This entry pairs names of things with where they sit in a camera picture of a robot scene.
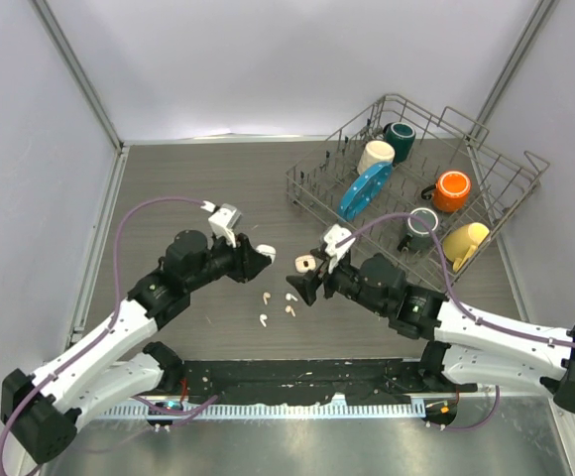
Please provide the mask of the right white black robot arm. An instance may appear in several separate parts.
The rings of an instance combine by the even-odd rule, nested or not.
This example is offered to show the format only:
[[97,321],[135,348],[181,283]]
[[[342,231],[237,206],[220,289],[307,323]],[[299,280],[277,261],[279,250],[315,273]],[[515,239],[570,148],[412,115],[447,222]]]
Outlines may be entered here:
[[531,324],[486,312],[410,284],[382,254],[355,267],[350,258],[324,261],[287,282],[307,305],[340,295],[384,317],[409,339],[427,342],[417,368],[423,388],[483,384],[540,393],[575,415],[575,324]]

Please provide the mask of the white earbud charging case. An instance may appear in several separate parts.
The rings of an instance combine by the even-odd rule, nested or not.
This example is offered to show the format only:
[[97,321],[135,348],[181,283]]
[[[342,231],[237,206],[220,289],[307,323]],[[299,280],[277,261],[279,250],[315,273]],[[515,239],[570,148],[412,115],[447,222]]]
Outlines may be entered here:
[[275,261],[275,258],[277,256],[277,251],[275,247],[267,244],[259,244],[255,248],[255,250],[257,253],[269,258],[272,263]]

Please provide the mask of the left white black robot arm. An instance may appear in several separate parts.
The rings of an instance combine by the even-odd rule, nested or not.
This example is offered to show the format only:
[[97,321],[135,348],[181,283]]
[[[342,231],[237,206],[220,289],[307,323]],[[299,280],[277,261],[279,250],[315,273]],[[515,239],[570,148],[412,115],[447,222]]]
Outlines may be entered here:
[[244,233],[179,232],[158,266],[97,327],[32,373],[16,368],[4,378],[4,433],[43,465],[117,403],[151,390],[173,394],[182,361],[153,336],[189,307],[193,292],[224,277],[248,283],[275,258],[274,247],[254,246]]

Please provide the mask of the pink earbud charging case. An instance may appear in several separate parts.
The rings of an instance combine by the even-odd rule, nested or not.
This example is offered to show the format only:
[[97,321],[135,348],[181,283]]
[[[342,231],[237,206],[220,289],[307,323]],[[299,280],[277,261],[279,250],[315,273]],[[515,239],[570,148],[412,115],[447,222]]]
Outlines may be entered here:
[[294,260],[295,270],[300,274],[313,271],[316,268],[316,259],[312,255],[301,255]]

